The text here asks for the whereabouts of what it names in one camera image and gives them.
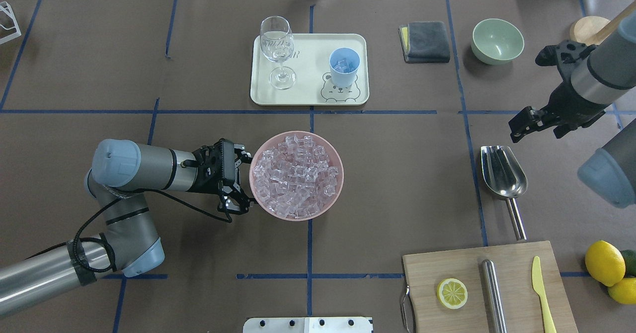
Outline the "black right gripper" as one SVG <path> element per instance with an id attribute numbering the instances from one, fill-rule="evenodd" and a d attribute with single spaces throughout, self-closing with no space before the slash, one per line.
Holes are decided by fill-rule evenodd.
<path id="1" fill-rule="evenodd" d="M 572 84 L 574 70 L 587 68 L 585 61 L 595 48 L 597 45 L 566 39 L 559 44 L 545 46 L 537 54 L 535 63 L 541 67 L 557 66 L 562 82 L 552 91 L 546 111 L 527 106 L 509 120 L 513 143 L 518 143 L 532 132 L 550 127 L 554 127 L 554 135 L 560 139 L 579 127 L 590 127 L 606 113 L 606 105 L 584 99 Z"/>

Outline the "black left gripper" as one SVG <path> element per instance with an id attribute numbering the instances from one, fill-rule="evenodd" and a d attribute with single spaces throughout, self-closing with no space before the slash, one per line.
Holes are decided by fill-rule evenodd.
<path id="1" fill-rule="evenodd" d="M 254 197 L 247 195 L 236 183 L 236 167 L 252 163 L 252 154 L 243 144 L 234 144 L 221 138 L 211 146 L 202 146 L 192 152 L 197 174 L 191 192 L 216 194 L 220 198 L 217 211 L 243 215 L 254 204 Z"/>

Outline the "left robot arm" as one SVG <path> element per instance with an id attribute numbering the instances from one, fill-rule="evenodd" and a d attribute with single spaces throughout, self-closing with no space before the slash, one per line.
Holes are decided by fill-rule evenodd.
<path id="1" fill-rule="evenodd" d="M 57 295 L 87 286 L 112 272 L 133 278 L 165 260 L 146 192 L 217 195 L 218 215 L 230 223 L 248 212 L 254 198 L 240 186 L 240 165 L 252 156 L 245 146 L 220 139 L 193 152 L 130 140 L 98 144 L 84 179 L 99 210 L 68 240 L 1 270 L 0 312 L 13 315 Z"/>

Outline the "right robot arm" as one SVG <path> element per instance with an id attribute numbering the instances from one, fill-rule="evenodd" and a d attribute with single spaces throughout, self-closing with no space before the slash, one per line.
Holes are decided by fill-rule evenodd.
<path id="1" fill-rule="evenodd" d="M 541 109 L 525 107 L 511 120 L 514 143 L 532 132 L 554 129 L 556 138 L 600 119 L 636 84 L 636 18 L 624 18 L 600 45 L 565 40 L 545 46 L 536 56 L 539 66 L 556 66 L 562 82 Z M 577 176 L 616 208 L 635 203 L 635 123 L 625 126 L 597 149 Z"/>

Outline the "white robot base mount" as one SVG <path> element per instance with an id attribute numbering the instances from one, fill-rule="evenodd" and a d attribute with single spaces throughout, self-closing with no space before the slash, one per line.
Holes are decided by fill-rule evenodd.
<path id="1" fill-rule="evenodd" d="M 243 333 L 372 333 L 368 317 L 281 317 L 252 318 L 243 324 Z"/>

